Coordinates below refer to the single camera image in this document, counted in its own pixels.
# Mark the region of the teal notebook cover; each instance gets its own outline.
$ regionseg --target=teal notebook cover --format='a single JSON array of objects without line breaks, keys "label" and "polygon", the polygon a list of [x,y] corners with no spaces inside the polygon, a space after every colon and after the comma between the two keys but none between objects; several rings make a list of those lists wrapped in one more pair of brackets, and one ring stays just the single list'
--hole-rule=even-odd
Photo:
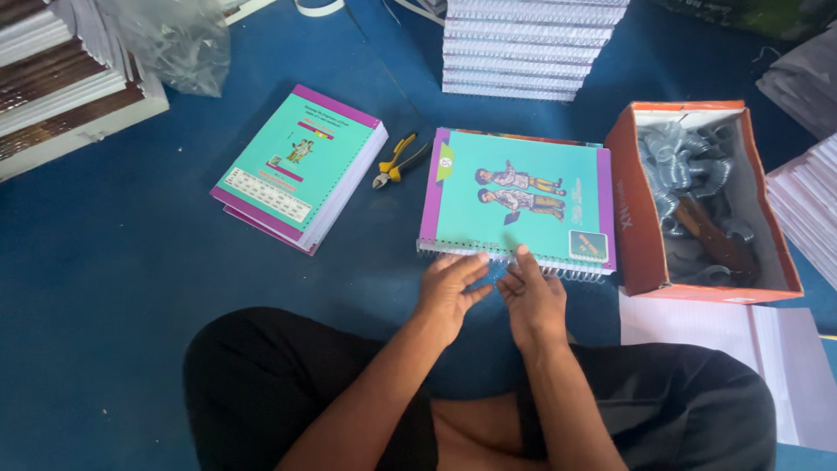
[{"label": "teal notebook cover", "polygon": [[615,270],[610,151],[439,129],[419,242]]},{"label": "teal notebook cover", "polygon": [[213,191],[221,189],[245,202],[243,210],[240,204],[231,205],[256,219],[264,215],[254,207],[275,217],[293,229],[278,231],[298,239],[369,140],[377,125],[372,123],[379,122],[370,120],[374,118],[298,85]]}]

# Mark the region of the multiplication table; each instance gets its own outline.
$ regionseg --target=multiplication table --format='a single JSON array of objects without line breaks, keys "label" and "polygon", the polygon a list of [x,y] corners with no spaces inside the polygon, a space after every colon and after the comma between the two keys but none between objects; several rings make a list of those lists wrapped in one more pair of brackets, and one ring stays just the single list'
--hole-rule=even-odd
[{"label": "multiplication table", "polygon": [[279,211],[281,214],[288,216],[296,222],[302,222],[308,215],[308,212],[311,211],[310,204],[291,196],[284,190],[279,189],[279,187],[256,178],[254,175],[238,167],[233,168],[233,171],[224,179],[224,182],[248,195],[250,198],[267,204],[270,208]]}]

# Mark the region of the cardboard box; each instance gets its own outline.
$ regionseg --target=cardboard box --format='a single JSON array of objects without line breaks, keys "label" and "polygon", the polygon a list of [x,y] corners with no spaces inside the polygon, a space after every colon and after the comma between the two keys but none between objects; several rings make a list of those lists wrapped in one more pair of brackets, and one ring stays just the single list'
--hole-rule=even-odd
[{"label": "cardboard box", "polygon": [[[673,120],[686,129],[716,122],[732,122],[737,127],[732,143],[735,152],[731,155],[735,168],[724,191],[732,214],[747,220],[756,235],[752,246],[761,275],[753,287],[705,287],[670,280],[660,218],[639,163],[637,126]],[[629,296],[722,303],[762,303],[803,296],[799,275],[767,200],[750,111],[743,101],[634,102],[619,115],[604,145],[612,155],[619,270]]]}]

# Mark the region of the wire cutter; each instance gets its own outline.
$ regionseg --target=wire cutter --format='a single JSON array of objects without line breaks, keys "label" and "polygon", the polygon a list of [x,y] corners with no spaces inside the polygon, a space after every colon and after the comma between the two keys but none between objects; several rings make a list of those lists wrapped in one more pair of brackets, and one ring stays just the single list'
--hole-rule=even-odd
[{"label": "wire cutter", "polygon": [[372,187],[374,189],[379,189],[383,185],[387,184],[389,180],[393,182],[400,182],[401,181],[401,172],[407,170],[408,168],[413,167],[416,163],[420,162],[425,156],[430,155],[428,144],[429,142],[425,142],[424,145],[416,152],[415,154],[411,155],[407,160],[399,163],[396,165],[395,163],[398,161],[398,158],[401,156],[401,153],[404,152],[404,149],[407,148],[410,143],[415,140],[416,134],[410,134],[409,136],[405,137],[401,141],[398,142],[398,145],[395,146],[393,150],[393,160],[389,162],[381,162],[377,165],[377,167],[381,170],[381,174],[375,177],[375,180],[372,181]]}]

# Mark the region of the blue floor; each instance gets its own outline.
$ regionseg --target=blue floor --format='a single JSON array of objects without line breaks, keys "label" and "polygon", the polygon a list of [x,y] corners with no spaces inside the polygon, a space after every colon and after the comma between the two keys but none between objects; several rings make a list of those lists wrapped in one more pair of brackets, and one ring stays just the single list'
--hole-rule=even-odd
[{"label": "blue floor", "polygon": [[[300,16],[277,2],[232,29],[220,100],[170,93],[172,109],[0,184],[0,469],[197,469],[182,407],[182,354],[218,316],[276,306],[386,339],[410,314],[427,261],[414,241],[426,165],[366,181],[315,257],[221,211],[208,195],[294,84],[383,120],[392,139],[438,126],[602,142],[632,100],[746,101],[766,170],[814,138],[756,89],[788,44],[634,0],[574,103],[448,96],[442,29],[380,0]],[[794,250],[807,306],[837,331],[837,293]],[[614,277],[569,283],[583,344],[617,344]],[[829,347],[832,360],[837,350]],[[520,370],[492,294],[429,378],[439,396],[506,391]],[[834,469],[837,454],[780,447],[779,469]]]}]

